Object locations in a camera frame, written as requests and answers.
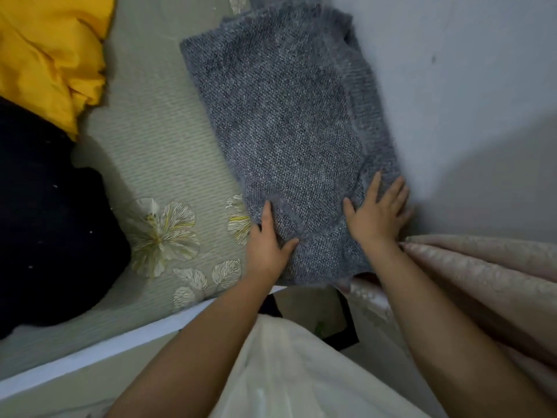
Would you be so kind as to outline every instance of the hand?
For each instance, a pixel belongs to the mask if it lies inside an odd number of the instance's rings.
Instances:
[[[354,210],[350,199],[344,198],[343,202],[348,230],[364,250],[377,244],[395,242],[400,229],[412,217],[412,210],[399,214],[410,194],[404,178],[400,176],[395,180],[381,201],[377,202],[380,183],[381,172],[377,172],[358,211]]]
[[[251,225],[247,242],[247,276],[272,279],[276,282],[283,272],[290,255],[300,243],[295,238],[281,248],[275,235],[275,224],[271,212],[271,203],[266,201],[261,214],[261,230],[257,224]]]

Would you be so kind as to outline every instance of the person's left arm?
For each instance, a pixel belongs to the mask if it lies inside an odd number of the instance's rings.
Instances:
[[[257,311],[298,244],[278,246],[271,204],[251,226],[245,277],[186,325],[116,400],[106,418],[205,417],[218,401]]]

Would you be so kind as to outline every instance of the knitted fabric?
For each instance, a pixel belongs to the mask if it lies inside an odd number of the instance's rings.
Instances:
[[[370,271],[342,200],[360,205],[398,166],[352,17],[318,0],[260,7],[180,45],[220,148],[252,220],[269,199],[279,238],[301,240],[283,284]]]

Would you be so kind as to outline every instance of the forearm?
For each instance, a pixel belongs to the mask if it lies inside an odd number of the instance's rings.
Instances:
[[[108,418],[207,416],[273,283],[247,275],[217,298],[159,352]]]
[[[451,417],[553,416],[527,377],[396,243],[364,251],[418,368]]]

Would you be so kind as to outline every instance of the yellow garment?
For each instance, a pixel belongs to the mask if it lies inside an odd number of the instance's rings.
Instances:
[[[105,83],[101,40],[115,0],[0,0],[0,96],[76,140]]]

